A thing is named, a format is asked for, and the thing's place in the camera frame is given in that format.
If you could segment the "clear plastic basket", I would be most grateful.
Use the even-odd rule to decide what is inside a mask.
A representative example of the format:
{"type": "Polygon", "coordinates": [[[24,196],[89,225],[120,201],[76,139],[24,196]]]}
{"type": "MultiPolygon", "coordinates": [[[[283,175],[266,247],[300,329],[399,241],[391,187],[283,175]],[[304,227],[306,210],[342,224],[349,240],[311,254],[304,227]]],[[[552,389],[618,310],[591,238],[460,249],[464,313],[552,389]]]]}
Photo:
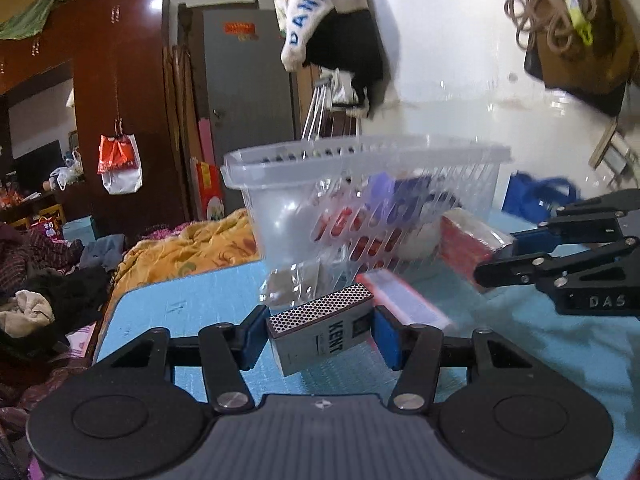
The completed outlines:
{"type": "Polygon", "coordinates": [[[429,264],[439,219],[486,218],[505,145],[449,136],[339,136],[243,148],[224,158],[266,268],[260,300],[286,309],[377,268],[429,264]]]}

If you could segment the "orange white plastic bag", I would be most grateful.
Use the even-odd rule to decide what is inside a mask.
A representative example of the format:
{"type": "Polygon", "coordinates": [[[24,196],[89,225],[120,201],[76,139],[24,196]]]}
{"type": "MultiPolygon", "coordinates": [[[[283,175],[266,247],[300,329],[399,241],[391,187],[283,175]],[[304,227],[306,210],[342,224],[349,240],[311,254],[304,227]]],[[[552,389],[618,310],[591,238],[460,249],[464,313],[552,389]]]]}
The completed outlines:
{"type": "Polygon", "coordinates": [[[134,136],[101,136],[98,175],[110,195],[137,193],[143,184],[142,162],[134,136]]]}

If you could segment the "pile of dark clothes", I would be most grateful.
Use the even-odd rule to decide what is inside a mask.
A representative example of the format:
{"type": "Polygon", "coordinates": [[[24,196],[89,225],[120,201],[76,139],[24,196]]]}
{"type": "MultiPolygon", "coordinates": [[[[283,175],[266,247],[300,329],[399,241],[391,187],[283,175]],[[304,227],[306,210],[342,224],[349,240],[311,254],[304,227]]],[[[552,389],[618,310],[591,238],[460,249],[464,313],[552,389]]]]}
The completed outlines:
{"type": "Polygon", "coordinates": [[[79,240],[1,226],[1,405],[47,379],[68,336],[102,318],[120,252],[90,254],[79,240]]]}

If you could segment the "brown hanging bag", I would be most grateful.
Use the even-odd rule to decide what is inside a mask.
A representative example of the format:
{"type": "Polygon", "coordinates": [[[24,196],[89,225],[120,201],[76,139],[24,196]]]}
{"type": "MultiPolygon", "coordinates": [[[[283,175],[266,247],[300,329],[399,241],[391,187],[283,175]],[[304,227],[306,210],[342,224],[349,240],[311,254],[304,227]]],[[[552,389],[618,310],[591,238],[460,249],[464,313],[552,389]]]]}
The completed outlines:
{"type": "Polygon", "coordinates": [[[624,0],[506,0],[524,70],[595,110],[620,114],[639,77],[639,39],[624,0]]]}

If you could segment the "black hanging garment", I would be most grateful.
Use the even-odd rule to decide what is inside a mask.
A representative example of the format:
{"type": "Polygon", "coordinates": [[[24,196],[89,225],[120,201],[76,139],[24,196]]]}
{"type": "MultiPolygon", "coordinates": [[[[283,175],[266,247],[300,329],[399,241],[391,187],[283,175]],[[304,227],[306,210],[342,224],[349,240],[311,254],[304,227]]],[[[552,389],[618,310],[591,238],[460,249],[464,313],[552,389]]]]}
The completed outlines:
{"type": "Polygon", "coordinates": [[[299,45],[305,46],[304,64],[349,74],[356,109],[360,116],[370,116],[385,77],[382,44],[372,12],[331,10],[305,32],[305,39],[299,39],[299,45]]]}

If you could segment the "grey Kent cigarette box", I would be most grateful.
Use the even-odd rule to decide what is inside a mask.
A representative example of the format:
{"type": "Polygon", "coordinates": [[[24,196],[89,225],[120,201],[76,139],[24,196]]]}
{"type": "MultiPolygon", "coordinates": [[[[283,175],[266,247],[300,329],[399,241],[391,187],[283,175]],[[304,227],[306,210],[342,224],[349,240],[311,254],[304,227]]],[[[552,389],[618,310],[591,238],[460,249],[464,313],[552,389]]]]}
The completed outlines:
{"type": "Polygon", "coordinates": [[[369,289],[356,283],[271,315],[268,334],[281,373],[291,376],[365,341],[373,301],[369,289]]]}

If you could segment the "green cloth on wardrobe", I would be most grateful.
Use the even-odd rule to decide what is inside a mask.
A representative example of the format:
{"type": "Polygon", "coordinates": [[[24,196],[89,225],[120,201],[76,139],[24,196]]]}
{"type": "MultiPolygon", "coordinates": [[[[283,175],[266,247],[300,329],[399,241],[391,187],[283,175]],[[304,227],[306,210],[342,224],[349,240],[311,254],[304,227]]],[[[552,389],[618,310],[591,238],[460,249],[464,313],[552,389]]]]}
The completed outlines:
{"type": "Polygon", "coordinates": [[[24,40],[42,33],[51,11],[67,0],[35,0],[1,24],[1,40],[24,40]]]}

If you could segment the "blue shopping bag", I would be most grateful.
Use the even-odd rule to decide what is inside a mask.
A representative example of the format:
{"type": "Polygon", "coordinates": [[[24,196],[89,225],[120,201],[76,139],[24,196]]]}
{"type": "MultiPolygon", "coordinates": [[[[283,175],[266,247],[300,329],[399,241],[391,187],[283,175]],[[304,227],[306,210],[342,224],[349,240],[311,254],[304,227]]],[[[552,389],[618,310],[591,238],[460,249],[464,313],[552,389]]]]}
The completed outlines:
{"type": "Polygon", "coordinates": [[[558,208],[578,200],[578,188],[567,178],[535,179],[518,171],[511,174],[501,210],[538,224],[554,216],[558,208]]]}

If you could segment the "red white flat box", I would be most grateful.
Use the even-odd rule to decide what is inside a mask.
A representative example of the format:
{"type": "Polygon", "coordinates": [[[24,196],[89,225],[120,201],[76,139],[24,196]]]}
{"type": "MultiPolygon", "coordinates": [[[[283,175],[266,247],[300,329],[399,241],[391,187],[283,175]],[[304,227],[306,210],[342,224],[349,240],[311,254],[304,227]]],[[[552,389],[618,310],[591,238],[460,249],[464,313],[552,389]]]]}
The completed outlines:
{"type": "Polygon", "coordinates": [[[360,273],[356,282],[373,296],[377,306],[384,306],[401,324],[425,324],[448,330],[454,323],[426,300],[406,281],[386,269],[360,273]]]}

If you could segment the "dark red wooden wardrobe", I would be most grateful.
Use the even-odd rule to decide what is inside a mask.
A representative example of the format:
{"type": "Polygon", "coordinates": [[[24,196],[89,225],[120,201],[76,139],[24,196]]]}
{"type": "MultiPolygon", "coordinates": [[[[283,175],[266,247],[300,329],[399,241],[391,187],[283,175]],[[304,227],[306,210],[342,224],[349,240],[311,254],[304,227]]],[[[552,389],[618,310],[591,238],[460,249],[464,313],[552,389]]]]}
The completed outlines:
{"type": "Polygon", "coordinates": [[[168,0],[72,0],[51,12],[40,35],[2,41],[3,92],[70,66],[85,180],[63,192],[64,209],[93,216],[102,232],[134,236],[188,218],[166,110],[167,45],[168,0]],[[111,195],[98,174],[99,144],[121,132],[137,141],[143,184],[111,195]]]}

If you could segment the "grey metal door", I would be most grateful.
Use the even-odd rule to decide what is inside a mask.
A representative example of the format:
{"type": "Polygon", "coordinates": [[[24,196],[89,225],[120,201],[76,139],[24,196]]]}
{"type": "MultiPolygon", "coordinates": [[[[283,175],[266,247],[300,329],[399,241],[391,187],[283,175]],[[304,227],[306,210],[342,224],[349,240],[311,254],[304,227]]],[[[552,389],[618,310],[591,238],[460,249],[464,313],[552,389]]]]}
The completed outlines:
{"type": "Polygon", "coordinates": [[[190,53],[196,116],[208,123],[205,151],[217,167],[225,154],[295,139],[292,79],[273,10],[180,4],[178,41],[190,53]]]}

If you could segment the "yellow orange blanket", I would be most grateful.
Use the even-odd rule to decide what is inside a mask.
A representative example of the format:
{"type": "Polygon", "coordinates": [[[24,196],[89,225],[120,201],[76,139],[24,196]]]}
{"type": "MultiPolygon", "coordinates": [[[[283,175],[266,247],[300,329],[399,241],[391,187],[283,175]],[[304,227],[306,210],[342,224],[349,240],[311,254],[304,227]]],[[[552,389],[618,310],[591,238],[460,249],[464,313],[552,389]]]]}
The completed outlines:
{"type": "Polygon", "coordinates": [[[217,221],[194,222],[175,236],[135,244],[117,267],[110,306],[115,307],[127,292],[143,286],[258,259],[246,210],[239,209],[217,221]]]}

